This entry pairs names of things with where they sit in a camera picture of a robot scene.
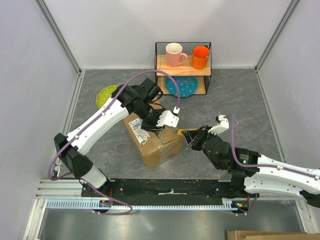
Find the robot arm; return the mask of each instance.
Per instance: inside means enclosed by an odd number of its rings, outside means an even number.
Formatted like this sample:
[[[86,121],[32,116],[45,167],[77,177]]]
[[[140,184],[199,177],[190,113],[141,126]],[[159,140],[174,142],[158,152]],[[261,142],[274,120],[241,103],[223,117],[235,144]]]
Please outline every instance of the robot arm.
[[[121,87],[119,86],[102,108],[80,127],[69,132],[67,136],[59,133],[54,137],[57,152],[68,144],[60,158],[74,177],[87,181],[97,189],[108,184],[109,180],[86,154],[113,125],[131,113],[136,113],[142,119],[141,128],[147,131],[161,131],[165,126],[175,128],[179,121],[179,109],[176,107],[172,113],[165,108],[154,109],[150,105],[161,89],[149,78],[141,85],[126,87],[114,100]]]
[[[229,128],[229,122],[224,115],[217,116],[216,121],[214,127],[204,125],[183,135],[193,150],[203,151],[217,169],[232,174],[235,188],[249,194],[304,198],[320,208],[319,169],[290,165],[238,147],[234,148],[235,159],[230,143],[218,137]]]

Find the white wall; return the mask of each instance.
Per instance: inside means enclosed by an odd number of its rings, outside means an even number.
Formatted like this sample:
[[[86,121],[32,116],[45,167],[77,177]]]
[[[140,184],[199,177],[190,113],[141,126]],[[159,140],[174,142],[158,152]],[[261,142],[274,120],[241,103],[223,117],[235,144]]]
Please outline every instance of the white wall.
[[[0,8],[0,235],[23,238],[76,72],[33,0]]]
[[[303,0],[260,71],[289,163],[320,168],[320,1]],[[320,224],[320,210],[316,210]]]
[[[155,42],[212,42],[214,67],[255,66],[290,0],[45,0],[85,69],[153,68]]]

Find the small cardboard box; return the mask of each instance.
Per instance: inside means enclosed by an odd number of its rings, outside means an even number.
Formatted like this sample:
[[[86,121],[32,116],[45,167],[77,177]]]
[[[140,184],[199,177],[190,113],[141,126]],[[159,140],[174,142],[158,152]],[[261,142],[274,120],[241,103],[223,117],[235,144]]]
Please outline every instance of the small cardboard box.
[[[278,232],[278,231],[227,231],[228,240],[289,240],[286,236],[295,236],[294,240],[304,239],[305,232]]]
[[[159,105],[155,104],[152,104],[152,107],[154,109],[160,108]],[[123,121],[148,169],[177,155],[181,151],[183,136],[178,135],[176,129],[166,126],[157,135],[153,132],[142,130],[142,121],[134,113],[127,116]]]
[[[264,235],[246,236],[245,240],[320,240],[320,234],[286,234],[286,235]]]

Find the gray marble floor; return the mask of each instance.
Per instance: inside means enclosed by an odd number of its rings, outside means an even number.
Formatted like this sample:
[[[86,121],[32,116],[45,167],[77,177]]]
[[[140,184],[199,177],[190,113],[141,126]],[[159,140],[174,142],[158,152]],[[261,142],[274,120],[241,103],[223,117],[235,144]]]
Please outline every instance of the gray marble floor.
[[[109,85],[120,85],[139,73],[139,69],[87,70],[73,116],[71,130],[80,126],[98,107],[96,96]],[[154,79],[154,74],[140,77]],[[164,96],[160,101],[173,109],[176,97]],[[198,128],[214,125],[218,114],[235,113],[235,141],[237,147],[247,148],[280,160],[275,137],[268,118],[259,83],[253,69],[213,69],[207,95],[192,95],[181,99],[180,128]],[[230,130],[221,134],[230,141]],[[118,122],[91,148],[87,156],[110,178],[164,178],[164,179],[228,179],[230,176],[216,170],[207,157],[191,150],[184,143],[180,154],[147,169],[133,144],[123,122]]]

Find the white sticker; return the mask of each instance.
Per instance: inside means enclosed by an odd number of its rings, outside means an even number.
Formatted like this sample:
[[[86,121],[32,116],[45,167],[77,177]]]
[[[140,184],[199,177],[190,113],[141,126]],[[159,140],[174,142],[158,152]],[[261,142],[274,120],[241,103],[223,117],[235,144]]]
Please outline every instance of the white sticker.
[[[150,135],[147,131],[141,129],[141,120],[140,118],[137,118],[131,122],[129,122],[129,125],[136,137],[136,139],[139,141],[140,145],[145,145],[148,138],[150,138]]]

